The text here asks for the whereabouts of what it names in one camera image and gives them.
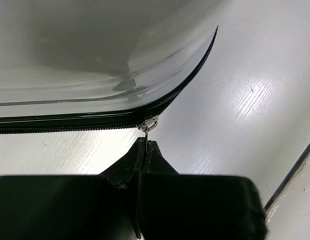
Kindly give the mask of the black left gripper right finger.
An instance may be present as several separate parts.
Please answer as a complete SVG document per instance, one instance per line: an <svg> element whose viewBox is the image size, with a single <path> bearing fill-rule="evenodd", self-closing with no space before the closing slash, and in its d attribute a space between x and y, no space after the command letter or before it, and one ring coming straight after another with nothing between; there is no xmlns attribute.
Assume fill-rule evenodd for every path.
<svg viewBox="0 0 310 240"><path fill-rule="evenodd" d="M150 141L138 184L138 222L147 240L263 240L265 211L242 176L179 174Z"/></svg>

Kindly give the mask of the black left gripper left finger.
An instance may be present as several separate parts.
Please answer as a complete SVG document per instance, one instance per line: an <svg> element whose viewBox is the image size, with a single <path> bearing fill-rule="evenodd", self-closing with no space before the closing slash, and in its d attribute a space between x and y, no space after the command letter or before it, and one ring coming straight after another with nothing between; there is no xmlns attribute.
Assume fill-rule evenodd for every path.
<svg viewBox="0 0 310 240"><path fill-rule="evenodd" d="M1 175L0 240L137 240L145 140L100 174Z"/></svg>

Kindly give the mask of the grey-lined suitcase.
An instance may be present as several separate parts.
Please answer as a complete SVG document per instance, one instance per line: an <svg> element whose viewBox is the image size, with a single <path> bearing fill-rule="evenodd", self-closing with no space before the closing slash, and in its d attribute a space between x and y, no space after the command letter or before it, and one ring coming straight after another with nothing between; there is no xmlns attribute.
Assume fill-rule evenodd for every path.
<svg viewBox="0 0 310 240"><path fill-rule="evenodd" d="M221 0L0 0L0 134L129 129L204 65Z"/></svg>

